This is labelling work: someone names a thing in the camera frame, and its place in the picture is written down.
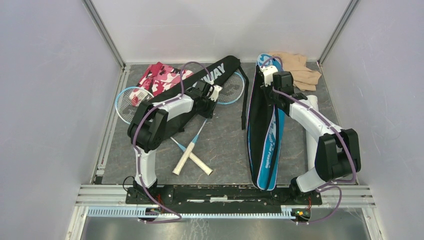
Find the blue Sport racket bag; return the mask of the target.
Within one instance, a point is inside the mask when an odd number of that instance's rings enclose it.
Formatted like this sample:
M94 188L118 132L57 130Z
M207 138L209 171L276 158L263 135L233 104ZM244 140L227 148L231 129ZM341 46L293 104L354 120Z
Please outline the blue Sport racket bag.
M267 104L261 89L264 81L259 79L261 66L282 69L281 62L270 54L261 53L257 57L247 111L246 143L252 183L262 191L272 191L277 184L285 115L282 110Z

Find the black Crossway racket bag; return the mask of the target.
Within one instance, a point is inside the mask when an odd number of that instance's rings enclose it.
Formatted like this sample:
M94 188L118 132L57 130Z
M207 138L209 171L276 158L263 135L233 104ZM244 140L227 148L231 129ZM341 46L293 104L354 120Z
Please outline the black Crossway racket bag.
M166 125L159 129L160 133L163 133L163 138L168 139L184 131L185 125L197 114L197 96L209 96L211 87L213 85L224 86L224 83L229 77L235 73L240 73L245 80L243 102L247 102L249 79L241 67L241 62L235 56L229 55L221 60L211 64L197 73L187 77L182 81L184 87L184 95L190 97L193 100L192 109L187 113L181 113L171 118L171 114L168 114L168 122Z

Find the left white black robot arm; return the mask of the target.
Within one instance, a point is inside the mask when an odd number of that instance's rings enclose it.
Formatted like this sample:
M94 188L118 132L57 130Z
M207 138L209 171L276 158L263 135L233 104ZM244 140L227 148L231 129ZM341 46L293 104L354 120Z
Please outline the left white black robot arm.
M217 105L222 87L203 80L183 93L164 101L144 100L139 103L127 134L136 154L135 182L141 186L138 197L145 204L157 198L155 171L156 151L165 139L167 123L183 114L195 112L210 119Z

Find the white shuttlecock tube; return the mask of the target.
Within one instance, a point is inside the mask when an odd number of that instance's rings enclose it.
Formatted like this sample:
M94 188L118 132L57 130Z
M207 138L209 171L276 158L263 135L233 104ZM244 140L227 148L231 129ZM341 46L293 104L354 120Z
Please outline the white shuttlecock tube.
M310 102L309 105L312 106L316 111L319 111L317 96L308 95L307 99ZM318 143L308 131L305 132L305 136L306 136L306 149L307 149L307 167L308 167L308 170L311 170L312 168L315 167L315 157L316 157L316 152L318 148Z

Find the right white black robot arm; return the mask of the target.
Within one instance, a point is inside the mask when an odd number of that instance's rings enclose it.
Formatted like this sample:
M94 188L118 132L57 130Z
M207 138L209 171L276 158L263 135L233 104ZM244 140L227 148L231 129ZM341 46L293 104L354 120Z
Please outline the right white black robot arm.
M296 93L290 72L271 66L259 76L267 103L297 121L316 143L314 166L291 181L289 199L302 204L312 191L323 192L331 184L355 183L361 169L357 132L334 124L314 107L310 96Z

